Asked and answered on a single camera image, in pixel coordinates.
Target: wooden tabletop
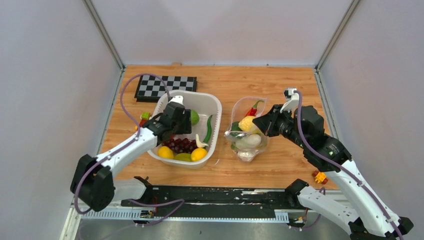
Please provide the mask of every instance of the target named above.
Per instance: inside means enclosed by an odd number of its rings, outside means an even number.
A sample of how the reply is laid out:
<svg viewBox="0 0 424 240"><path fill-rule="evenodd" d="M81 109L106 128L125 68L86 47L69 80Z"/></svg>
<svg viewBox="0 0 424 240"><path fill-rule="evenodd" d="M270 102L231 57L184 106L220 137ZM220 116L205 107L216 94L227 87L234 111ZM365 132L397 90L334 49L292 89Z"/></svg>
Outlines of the wooden tabletop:
<svg viewBox="0 0 424 240"><path fill-rule="evenodd" d="M197 77L197 91L216 96L222 104L219 138L215 152L201 169L169 166L144 153L125 167L117 179L148 176L153 185L286 188L299 178L317 189L322 187L314 182L311 174L316 168L303 157L302 149L284 137L271 138L268 149L256 156L251 163L239 161L224 138L234 104L246 96L268 97L265 107L265 112L268 112L273 104L283 104L286 101L283 95L285 88L296 87L303 93L303 105L313 105L324 116L312 68L130 65L125 71L122 86L132 76L140 73ZM123 97L125 107L136 119L142 112L153 113L156 106L156 103L136 102L134 95L137 85L138 79L131 82ZM118 98L102 152L113 148L133 133L134 123L124 114ZM331 181L325 187L337 189Z"/></svg>

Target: garlic clove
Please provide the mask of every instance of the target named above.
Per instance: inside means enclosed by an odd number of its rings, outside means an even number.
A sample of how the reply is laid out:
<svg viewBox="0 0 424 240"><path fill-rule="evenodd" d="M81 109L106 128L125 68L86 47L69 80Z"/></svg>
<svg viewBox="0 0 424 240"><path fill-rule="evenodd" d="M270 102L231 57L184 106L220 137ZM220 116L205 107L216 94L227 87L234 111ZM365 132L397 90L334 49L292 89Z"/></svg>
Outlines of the garlic clove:
<svg viewBox="0 0 424 240"><path fill-rule="evenodd" d="M207 143L201 142L199 139L199 134L196 134L196 146L198 148L204 148L204 147L209 147L209 145Z"/></svg>

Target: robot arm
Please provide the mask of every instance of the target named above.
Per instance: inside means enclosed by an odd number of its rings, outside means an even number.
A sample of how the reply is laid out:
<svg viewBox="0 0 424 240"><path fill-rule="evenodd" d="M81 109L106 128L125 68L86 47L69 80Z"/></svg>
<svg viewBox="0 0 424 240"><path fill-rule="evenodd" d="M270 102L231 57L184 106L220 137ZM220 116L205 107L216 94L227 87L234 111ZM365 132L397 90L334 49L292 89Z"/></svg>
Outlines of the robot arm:
<svg viewBox="0 0 424 240"><path fill-rule="evenodd" d="M82 156L73 176L71 192L78 192L78 198L96 212L112 201L140 199L146 190L145 183L136 178L114 181L114 177L138 156L169 140L172 135L190 134L190 115L191 111L184 108L183 97L174 96L163 113L148 120L139 131L113 149L95 157Z"/></svg>
<svg viewBox="0 0 424 240"><path fill-rule="evenodd" d="M338 139L324 133L324 118L313 106L301 108L301 129L307 143L322 156L353 173L361 185L341 168L324 161L305 146L298 126L298 109L294 111L294 118L292 117L292 111L298 106L300 99L296 88L286 89L284 95L287 100L285 104L274 105L267 114L255 118L253 123L266 136L282 135L303 148L307 161L324 172L340 188L353 208L346 208L325 197L300 179L287 188L287 191L293 194L294 200L338 224L351 235L351 239L395 239L397 233L391 222L396 224L402 234L408 233L413 227L412 222L406 217L399 217L381 201L359 172L345 146ZM364 186L376 199L373 199ZM385 217L379 205L388 212L390 219Z"/></svg>

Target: checkered board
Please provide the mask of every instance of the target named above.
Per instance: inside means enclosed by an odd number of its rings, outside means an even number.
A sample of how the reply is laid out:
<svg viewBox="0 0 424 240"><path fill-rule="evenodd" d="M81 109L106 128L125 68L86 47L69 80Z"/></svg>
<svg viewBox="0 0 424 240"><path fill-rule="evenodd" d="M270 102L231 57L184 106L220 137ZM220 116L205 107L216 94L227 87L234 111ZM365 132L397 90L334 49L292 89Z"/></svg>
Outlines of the checkered board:
<svg viewBox="0 0 424 240"><path fill-rule="evenodd" d="M195 76L161 76L168 90L185 90L196 92L197 77ZM154 76L144 75L138 81L134 98L137 102L157 103L162 95L166 94L161 81Z"/></svg>

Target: lemon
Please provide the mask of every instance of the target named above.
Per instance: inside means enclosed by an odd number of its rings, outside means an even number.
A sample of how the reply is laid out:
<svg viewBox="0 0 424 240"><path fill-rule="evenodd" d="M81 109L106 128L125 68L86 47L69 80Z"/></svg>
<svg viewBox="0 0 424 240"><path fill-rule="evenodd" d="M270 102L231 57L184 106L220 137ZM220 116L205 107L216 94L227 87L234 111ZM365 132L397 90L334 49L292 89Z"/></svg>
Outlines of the lemon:
<svg viewBox="0 0 424 240"><path fill-rule="evenodd" d="M157 155L165 159L174 159L174 152L167 146L161 146L157 151Z"/></svg>
<svg viewBox="0 0 424 240"><path fill-rule="evenodd" d="M243 130L243 132L250 132L255 130L256 126L253 123L253 119L255 119L255 116L246 116L238 123L238 127Z"/></svg>
<svg viewBox="0 0 424 240"><path fill-rule="evenodd" d="M191 160L192 161L199 161L202 158L204 158L208 154L208 151L204 148L196 148L191 152Z"/></svg>

